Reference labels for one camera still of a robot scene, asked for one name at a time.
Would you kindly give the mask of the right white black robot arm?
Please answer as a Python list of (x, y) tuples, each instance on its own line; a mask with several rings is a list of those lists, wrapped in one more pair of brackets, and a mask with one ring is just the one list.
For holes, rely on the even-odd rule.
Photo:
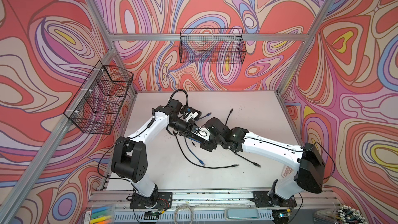
[(303, 191), (319, 194), (323, 190), (325, 162), (313, 144), (300, 146), (270, 140), (244, 128), (230, 129), (218, 118), (211, 118), (195, 133), (210, 150), (220, 145), (234, 153), (253, 153), (290, 167), (292, 174), (273, 182), (270, 198), (288, 200)]

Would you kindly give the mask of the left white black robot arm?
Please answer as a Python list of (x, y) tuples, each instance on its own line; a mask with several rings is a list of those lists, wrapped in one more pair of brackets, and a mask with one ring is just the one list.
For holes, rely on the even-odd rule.
[(146, 144), (169, 127), (173, 129), (171, 135), (189, 133), (194, 122), (179, 117), (180, 112), (189, 112), (188, 106), (187, 91), (175, 90), (166, 106), (153, 108), (151, 118), (141, 128), (127, 138), (120, 137), (115, 144), (111, 171), (129, 181), (138, 195), (154, 198), (156, 188), (155, 183), (145, 176), (148, 169)]

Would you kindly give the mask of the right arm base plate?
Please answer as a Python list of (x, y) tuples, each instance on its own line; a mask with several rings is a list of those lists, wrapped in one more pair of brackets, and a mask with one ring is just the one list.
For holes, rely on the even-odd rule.
[(294, 197), (285, 200), (275, 194), (269, 196), (268, 191), (253, 191), (252, 193), (253, 197), (249, 200), (253, 202), (256, 207), (297, 207), (297, 202)]

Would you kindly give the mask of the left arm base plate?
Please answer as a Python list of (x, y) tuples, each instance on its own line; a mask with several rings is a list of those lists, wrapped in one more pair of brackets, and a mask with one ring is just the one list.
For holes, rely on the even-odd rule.
[(145, 198), (138, 193), (133, 193), (132, 196), (126, 197), (130, 201), (130, 209), (157, 209), (165, 211), (172, 206), (173, 193), (172, 192), (158, 192), (151, 197)]

